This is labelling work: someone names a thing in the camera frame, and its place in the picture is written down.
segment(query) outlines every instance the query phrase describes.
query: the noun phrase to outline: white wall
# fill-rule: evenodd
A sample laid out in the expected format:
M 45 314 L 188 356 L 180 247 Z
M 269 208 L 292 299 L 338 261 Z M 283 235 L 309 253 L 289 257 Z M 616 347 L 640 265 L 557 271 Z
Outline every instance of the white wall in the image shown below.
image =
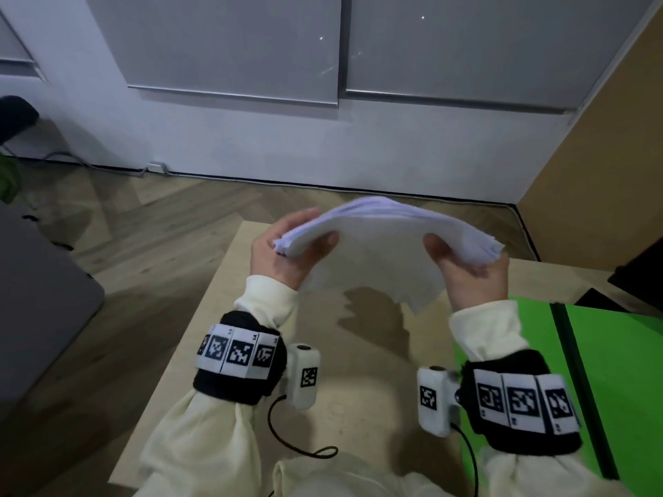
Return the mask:
M 0 77 L 51 124 L 8 144 L 94 164 L 515 203 L 569 116 L 342 100 L 309 107 L 128 89 L 85 0 L 0 0 L 46 81 Z

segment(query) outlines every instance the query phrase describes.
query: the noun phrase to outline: cream sweatshirt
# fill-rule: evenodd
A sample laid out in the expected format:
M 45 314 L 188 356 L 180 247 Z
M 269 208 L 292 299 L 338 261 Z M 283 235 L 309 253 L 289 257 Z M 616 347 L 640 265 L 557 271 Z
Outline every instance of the cream sweatshirt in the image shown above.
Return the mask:
M 278 328 L 297 292 L 261 275 L 247 279 L 235 309 Z M 515 301 L 495 301 L 450 318 L 453 337 L 471 360 L 498 359 L 528 343 Z M 254 407 L 192 390 L 166 414 L 148 440 L 141 466 L 149 477 L 139 497 L 260 496 L 261 462 L 253 434 Z M 622 497 L 631 493 L 586 469 L 577 454 L 526 457 L 484 449 L 479 466 L 491 497 Z M 281 460 L 272 473 L 274 497 L 450 497 L 425 476 L 377 471 L 348 453 L 329 460 Z

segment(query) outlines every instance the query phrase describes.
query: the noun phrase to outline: wall outlet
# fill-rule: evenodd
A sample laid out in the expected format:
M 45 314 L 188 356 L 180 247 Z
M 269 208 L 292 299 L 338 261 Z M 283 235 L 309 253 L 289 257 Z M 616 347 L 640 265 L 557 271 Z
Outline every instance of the wall outlet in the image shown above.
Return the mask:
M 163 162 L 150 162 L 147 164 L 147 170 L 149 172 L 157 172 L 159 174 L 168 174 L 168 169 L 166 168 L 166 164 Z

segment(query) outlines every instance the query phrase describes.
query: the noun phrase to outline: stack of paper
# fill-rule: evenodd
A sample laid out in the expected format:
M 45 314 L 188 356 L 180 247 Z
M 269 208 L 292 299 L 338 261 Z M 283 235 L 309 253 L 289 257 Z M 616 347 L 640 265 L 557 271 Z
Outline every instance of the stack of paper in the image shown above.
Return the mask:
M 434 233 L 458 257 L 474 266 L 499 258 L 503 245 L 459 219 L 385 197 L 364 197 L 332 209 L 275 241 L 275 250 L 298 256 L 316 238 L 337 231 L 334 251 L 308 276 L 303 290 L 367 286 L 384 292 L 414 312 L 444 289 L 440 270 L 423 239 Z

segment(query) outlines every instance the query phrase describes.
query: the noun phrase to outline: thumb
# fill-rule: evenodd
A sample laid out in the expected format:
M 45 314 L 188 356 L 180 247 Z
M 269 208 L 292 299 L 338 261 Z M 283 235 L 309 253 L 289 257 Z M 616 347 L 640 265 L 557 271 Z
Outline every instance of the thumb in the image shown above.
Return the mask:
M 440 264 L 442 260 L 448 259 L 453 255 L 449 244 L 435 234 L 426 234 L 424 236 L 424 248 L 426 248 L 426 252 L 431 260 L 437 264 Z
M 313 268 L 316 263 L 334 250 L 336 244 L 338 244 L 338 240 L 338 232 L 329 232 L 328 234 L 318 237 L 300 257 L 303 266 L 309 270 Z

